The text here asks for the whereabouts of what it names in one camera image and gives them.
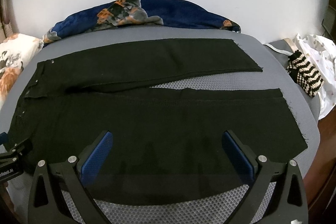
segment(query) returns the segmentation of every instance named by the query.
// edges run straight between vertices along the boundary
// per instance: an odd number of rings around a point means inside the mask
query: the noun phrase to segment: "striped knit item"
[[[320,72],[299,50],[288,58],[289,64],[286,70],[290,77],[303,88],[305,93],[313,98],[323,84]]]

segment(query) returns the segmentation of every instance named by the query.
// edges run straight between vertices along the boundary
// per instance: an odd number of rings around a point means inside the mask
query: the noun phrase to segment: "brown wooden floor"
[[[305,176],[308,204],[311,204],[328,180],[336,164],[336,108],[319,121],[320,145],[315,159]]]

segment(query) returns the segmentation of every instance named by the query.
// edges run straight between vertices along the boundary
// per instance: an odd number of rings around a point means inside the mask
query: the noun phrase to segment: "gray ironing board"
[[[141,41],[147,39],[164,38],[229,38],[233,39],[256,63],[263,67],[263,72],[237,72],[223,75],[210,75],[193,79],[180,80],[174,83],[159,85],[161,88],[193,88],[208,90],[250,90],[250,89],[274,89],[280,88],[286,99],[298,126],[306,139],[308,149],[295,157],[298,162],[302,176],[304,177],[315,157],[320,142],[320,135],[312,111],[302,95],[300,88],[289,77],[282,65],[276,58],[265,49],[258,40],[248,35],[234,33],[224,30],[196,30],[178,29],[163,26],[134,26],[114,30],[85,33],[60,40],[48,45],[33,58],[24,69],[14,84],[7,100],[0,111],[0,132],[8,132],[11,119],[16,107],[17,100],[33,75],[36,64],[40,61],[56,58],[71,52],[85,50],[87,48],[100,47],[113,43]],[[21,212],[26,216],[26,205],[30,189],[31,177],[23,174],[10,182],[9,192],[12,196],[15,193],[25,196],[22,200],[13,202],[19,206]],[[268,187],[263,203],[260,205],[252,223],[258,221],[262,216],[275,184]],[[131,223],[132,220],[148,223],[190,223],[190,218],[198,220],[198,223],[223,223],[234,210],[243,195],[248,189],[247,185],[229,192],[198,200],[166,206],[144,206],[132,207],[118,204],[111,204],[104,201],[96,201],[102,211],[113,223]],[[70,195],[63,193],[67,204],[74,218],[83,223],[80,215],[73,205]]]

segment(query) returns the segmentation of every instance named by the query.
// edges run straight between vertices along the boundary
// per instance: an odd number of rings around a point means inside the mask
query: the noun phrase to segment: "black pants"
[[[232,48],[221,52],[226,43]],[[19,100],[10,141],[31,138],[34,149],[25,165],[33,172],[39,160],[65,161],[102,130],[111,131],[112,151],[88,190],[113,203],[167,204],[228,191],[241,182],[221,147],[225,130],[273,161],[286,162],[307,148],[280,90],[142,87],[186,75],[260,70],[232,43],[131,42],[132,47],[123,43],[40,63]],[[140,58],[143,52],[146,60]],[[126,53],[131,58],[122,59]],[[93,62],[100,54],[120,58]]]

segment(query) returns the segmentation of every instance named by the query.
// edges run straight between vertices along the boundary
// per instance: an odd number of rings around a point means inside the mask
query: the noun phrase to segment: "blue gripper pad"
[[[80,181],[84,187],[96,179],[100,168],[110,153],[113,145],[113,135],[107,131],[92,153],[87,157],[80,169]]]
[[[8,142],[8,135],[6,132],[0,134],[0,145]]]
[[[254,182],[253,166],[227,131],[222,135],[222,147],[241,181],[251,186]]]

